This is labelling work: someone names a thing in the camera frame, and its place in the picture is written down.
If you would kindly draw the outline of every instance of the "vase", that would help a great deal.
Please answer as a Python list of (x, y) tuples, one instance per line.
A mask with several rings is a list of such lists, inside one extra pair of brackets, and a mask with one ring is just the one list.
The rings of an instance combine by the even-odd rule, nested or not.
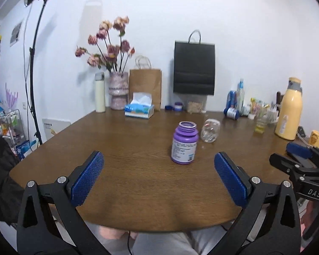
[(113, 110), (124, 110), (128, 103), (129, 73), (110, 73), (109, 94), (111, 95), (110, 107)]

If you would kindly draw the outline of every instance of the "bag handle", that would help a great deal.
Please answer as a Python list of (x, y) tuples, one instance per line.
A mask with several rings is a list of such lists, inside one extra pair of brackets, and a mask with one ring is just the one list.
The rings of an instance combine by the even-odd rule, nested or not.
[(198, 33), (198, 34), (199, 34), (199, 36), (200, 36), (199, 44), (201, 44), (201, 32), (200, 32), (200, 30), (194, 30), (194, 31), (191, 33), (191, 35), (189, 36), (189, 39), (188, 39), (188, 43), (190, 43), (191, 36), (192, 36), (194, 33)]
[(137, 56), (137, 57), (135, 58), (135, 64), (136, 64), (136, 66), (137, 66), (139, 69), (141, 69), (141, 67), (140, 67), (141, 64), (142, 64), (142, 65), (146, 65), (146, 66), (148, 67), (148, 69), (152, 69), (150, 59), (149, 59), (148, 57), (146, 57), (146, 56)]

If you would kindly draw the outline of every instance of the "black tripod pole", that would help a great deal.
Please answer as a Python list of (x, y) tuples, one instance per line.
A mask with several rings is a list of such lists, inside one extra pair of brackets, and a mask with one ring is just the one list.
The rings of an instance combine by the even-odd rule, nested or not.
[(33, 117), (34, 124), (35, 124), (35, 129), (36, 129), (35, 136), (38, 138), (38, 141), (39, 141), (40, 145), (43, 144), (43, 141), (41, 139), (40, 130), (39, 130), (39, 126), (38, 126), (37, 115), (36, 115), (36, 112), (35, 112), (34, 91), (33, 91), (33, 64), (34, 64), (35, 44), (36, 44), (36, 41), (37, 41), (39, 25), (40, 25), (41, 17), (43, 15), (43, 12), (44, 12), (44, 9), (45, 9), (46, 2), (47, 2), (47, 0), (44, 0), (43, 8), (41, 9), (40, 16), (39, 16), (39, 19), (38, 19), (37, 28), (35, 30), (33, 46), (32, 46), (32, 48), (30, 48), (30, 54), (31, 54), (31, 61), (30, 61), (31, 113), (32, 113), (32, 117)]

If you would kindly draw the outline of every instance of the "yellow mug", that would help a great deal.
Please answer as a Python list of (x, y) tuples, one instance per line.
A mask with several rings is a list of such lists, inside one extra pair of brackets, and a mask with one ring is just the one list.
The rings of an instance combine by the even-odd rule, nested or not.
[(319, 148), (319, 131), (312, 130), (310, 134), (309, 144)]

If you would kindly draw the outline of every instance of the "blue can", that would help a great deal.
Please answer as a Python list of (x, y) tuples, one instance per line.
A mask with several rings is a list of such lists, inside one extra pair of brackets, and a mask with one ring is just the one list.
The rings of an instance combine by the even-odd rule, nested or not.
[(236, 98), (236, 91), (231, 90), (228, 93), (228, 97), (227, 97), (227, 104), (226, 104), (226, 108), (236, 108), (237, 106), (237, 98)]

